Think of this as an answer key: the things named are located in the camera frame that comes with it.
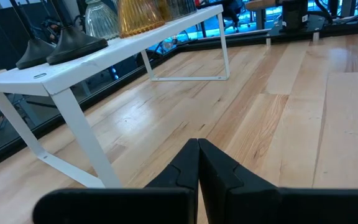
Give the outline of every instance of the white metal leg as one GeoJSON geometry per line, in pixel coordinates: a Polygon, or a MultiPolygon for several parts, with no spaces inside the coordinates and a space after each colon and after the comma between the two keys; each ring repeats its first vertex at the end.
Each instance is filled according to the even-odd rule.
{"type": "Polygon", "coordinates": [[[51,97],[66,124],[76,137],[78,144],[89,157],[91,165],[103,184],[107,188],[121,187],[118,177],[115,175],[73,92],[70,89],[66,89],[51,97]]]}
{"type": "Polygon", "coordinates": [[[226,76],[222,77],[155,77],[152,67],[150,66],[149,58],[146,54],[146,51],[141,51],[142,58],[144,61],[144,65],[146,67],[147,73],[150,76],[152,81],[222,81],[227,80],[230,76],[230,68],[229,68],[229,57],[227,56],[227,47],[226,47],[226,37],[224,35],[224,26],[222,14],[218,14],[219,20],[219,30],[221,32],[221,42],[222,42],[222,51],[223,51],[223,60],[224,60],[224,68],[226,76]]]}
{"type": "Polygon", "coordinates": [[[223,17],[221,13],[218,14],[218,21],[219,21],[219,31],[221,33],[224,68],[226,72],[226,79],[228,79],[230,76],[229,57],[227,56],[226,36],[224,35],[223,17]]]}
{"type": "Polygon", "coordinates": [[[87,187],[104,188],[103,183],[97,177],[94,177],[91,174],[47,152],[38,142],[37,138],[32,134],[29,127],[25,124],[4,93],[0,93],[0,110],[9,120],[14,129],[19,133],[31,151],[40,160],[87,187]]]}
{"type": "Polygon", "coordinates": [[[150,79],[153,80],[154,72],[153,72],[152,66],[150,65],[149,57],[147,56],[147,53],[145,50],[142,50],[140,53],[142,54],[144,66],[146,67],[147,73],[149,74],[150,79]]]}
{"type": "Polygon", "coordinates": [[[272,45],[272,39],[271,38],[266,38],[266,46],[270,47],[272,45]]]}
{"type": "Polygon", "coordinates": [[[313,43],[317,43],[319,39],[320,39],[320,33],[319,32],[313,33],[313,43]]]}

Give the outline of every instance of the shelf top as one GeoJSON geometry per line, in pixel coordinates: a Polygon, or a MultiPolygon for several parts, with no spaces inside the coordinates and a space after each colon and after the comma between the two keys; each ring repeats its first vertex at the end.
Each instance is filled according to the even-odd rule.
{"type": "Polygon", "coordinates": [[[45,63],[23,70],[15,68],[6,71],[0,74],[0,92],[54,95],[221,12],[222,5],[207,7],[143,34],[109,40],[109,46],[105,49],[69,62],[59,65],[45,63]]]}

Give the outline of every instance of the glass vase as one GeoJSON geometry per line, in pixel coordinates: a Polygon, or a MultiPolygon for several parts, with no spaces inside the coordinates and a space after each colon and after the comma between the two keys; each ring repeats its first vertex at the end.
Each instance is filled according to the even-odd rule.
{"type": "Polygon", "coordinates": [[[106,40],[119,36],[117,14],[100,0],[86,0],[85,29],[88,35],[106,40]]]}
{"type": "Polygon", "coordinates": [[[173,19],[190,15],[197,11],[194,0],[167,0],[173,19]]]}
{"type": "Polygon", "coordinates": [[[120,36],[128,37],[164,25],[155,0],[119,0],[120,36]]]}
{"type": "Polygon", "coordinates": [[[165,20],[165,22],[171,21],[173,19],[169,10],[167,0],[155,0],[155,4],[162,16],[162,19],[165,20]]]}

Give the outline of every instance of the wooden floor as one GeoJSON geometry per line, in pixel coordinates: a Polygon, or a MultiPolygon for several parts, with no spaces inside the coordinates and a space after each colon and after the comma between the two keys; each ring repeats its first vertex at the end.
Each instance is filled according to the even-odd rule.
{"type": "MultiPolygon", "coordinates": [[[[226,82],[143,76],[86,112],[126,187],[154,178],[189,138],[207,138],[278,186],[358,188],[358,35],[228,49],[226,82]]],[[[160,76],[223,75],[221,50],[186,52],[160,76]]],[[[94,173],[64,125],[41,139],[94,173]]],[[[31,223],[51,190],[81,187],[28,149],[0,163],[0,223],[31,223]]],[[[200,194],[199,223],[207,223],[200,194]]]]}

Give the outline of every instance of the amber glass vase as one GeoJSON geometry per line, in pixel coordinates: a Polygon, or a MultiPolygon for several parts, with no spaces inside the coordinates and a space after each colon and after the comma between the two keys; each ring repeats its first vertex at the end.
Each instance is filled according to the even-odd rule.
{"type": "Polygon", "coordinates": [[[164,25],[155,0],[119,0],[120,37],[128,37],[164,25]]]}

